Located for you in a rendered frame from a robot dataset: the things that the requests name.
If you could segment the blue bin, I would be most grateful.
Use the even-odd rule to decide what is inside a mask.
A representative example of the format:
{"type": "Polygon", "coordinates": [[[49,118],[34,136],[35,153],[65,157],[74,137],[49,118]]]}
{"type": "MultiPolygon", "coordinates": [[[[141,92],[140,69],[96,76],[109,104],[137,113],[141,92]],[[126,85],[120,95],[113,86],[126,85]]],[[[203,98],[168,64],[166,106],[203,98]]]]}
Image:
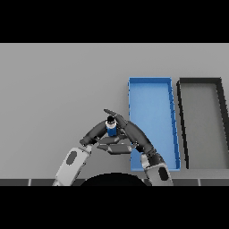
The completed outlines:
{"type": "Polygon", "coordinates": [[[129,120],[148,137],[170,171],[181,168],[170,77],[130,77],[129,120]]]}

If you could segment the dark grey bin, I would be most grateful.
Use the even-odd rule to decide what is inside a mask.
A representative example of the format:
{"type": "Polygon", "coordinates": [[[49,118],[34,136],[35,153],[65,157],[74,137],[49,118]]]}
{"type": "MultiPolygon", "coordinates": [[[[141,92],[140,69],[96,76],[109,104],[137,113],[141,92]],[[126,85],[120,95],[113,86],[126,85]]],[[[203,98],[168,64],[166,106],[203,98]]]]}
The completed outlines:
{"type": "Polygon", "coordinates": [[[177,83],[187,169],[229,169],[229,116],[221,78],[177,83]]]}

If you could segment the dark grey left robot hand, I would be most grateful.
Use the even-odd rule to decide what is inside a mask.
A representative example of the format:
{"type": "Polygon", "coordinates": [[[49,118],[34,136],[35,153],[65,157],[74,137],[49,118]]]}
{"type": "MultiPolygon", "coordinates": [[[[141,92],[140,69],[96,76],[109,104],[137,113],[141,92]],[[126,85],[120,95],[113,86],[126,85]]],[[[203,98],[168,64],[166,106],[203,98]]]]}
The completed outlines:
{"type": "Polygon", "coordinates": [[[106,130],[106,120],[98,123],[94,126],[81,140],[80,144],[86,148],[88,145],[92,147],[97,144],[98,149],[102,149],[110,155],[130,154],[132,146],[124,143],[120,143],[121,140],[125,140],[126,136],[124,130],[122,130],[116,122],[116,135],[109,137],[106,130]]]}

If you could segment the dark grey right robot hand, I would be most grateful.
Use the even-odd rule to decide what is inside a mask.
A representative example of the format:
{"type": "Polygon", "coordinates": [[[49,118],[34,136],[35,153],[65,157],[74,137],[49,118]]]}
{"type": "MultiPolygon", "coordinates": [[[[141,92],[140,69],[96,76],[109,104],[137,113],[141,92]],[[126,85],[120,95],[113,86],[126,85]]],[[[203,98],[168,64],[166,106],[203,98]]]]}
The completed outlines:
{"type": "Polygon", "coordinates": [[[130,142],[136,145],[136,149],[141,153],[142,158],[148,161],[147,167],[165,163],[165,160],[157,153],[148,137],[136,124],[126,121],[120,114],[109,109],[105,109],[105,112],[115,118],[130,142]]]}

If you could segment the blue pipe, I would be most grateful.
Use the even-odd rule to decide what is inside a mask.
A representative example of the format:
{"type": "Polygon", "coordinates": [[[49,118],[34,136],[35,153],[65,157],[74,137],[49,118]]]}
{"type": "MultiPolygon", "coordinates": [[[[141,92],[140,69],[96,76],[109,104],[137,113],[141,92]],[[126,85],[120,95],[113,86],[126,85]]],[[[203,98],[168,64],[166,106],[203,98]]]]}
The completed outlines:
{"type": "Polygon", "coordinates": [[[109,137],[114,137],[116,135],[116,120],[111,115],[106,119],[106,130],[109,137]]]}

